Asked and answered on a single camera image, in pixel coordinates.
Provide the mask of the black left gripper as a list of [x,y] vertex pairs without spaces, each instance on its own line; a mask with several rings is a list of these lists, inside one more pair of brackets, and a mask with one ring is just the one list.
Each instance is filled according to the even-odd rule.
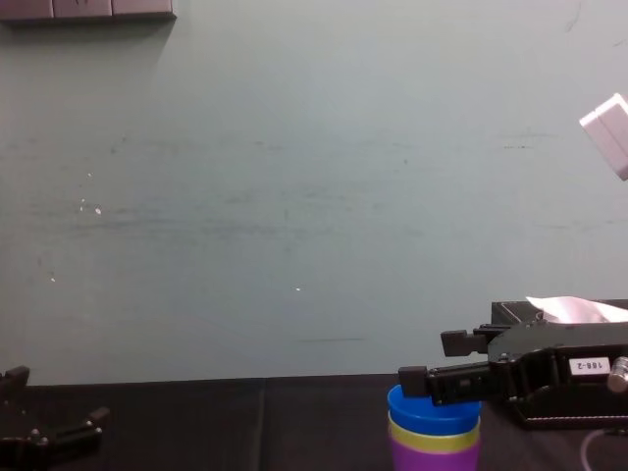
[[[26,423],[21,397],[30,369],[18,366],[1,374],[1,431],[15,432]],[[70,425],[32,426],[27,438],[1,440],[2,470],[48,470],[99,451],[111,411],[100,407]]]

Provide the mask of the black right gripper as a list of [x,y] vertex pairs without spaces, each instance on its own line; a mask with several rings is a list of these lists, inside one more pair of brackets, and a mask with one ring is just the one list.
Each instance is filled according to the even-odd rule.
[[397,371],[405,397],[428,397],[435,405],[492,398],[492,372],[506,399],[540,391],[606,382],[612,364],[627,355],[625,323],[535,322],[481,325],[441,333],[445,357],[486,354],[489,363],[439,368],[406,366]]

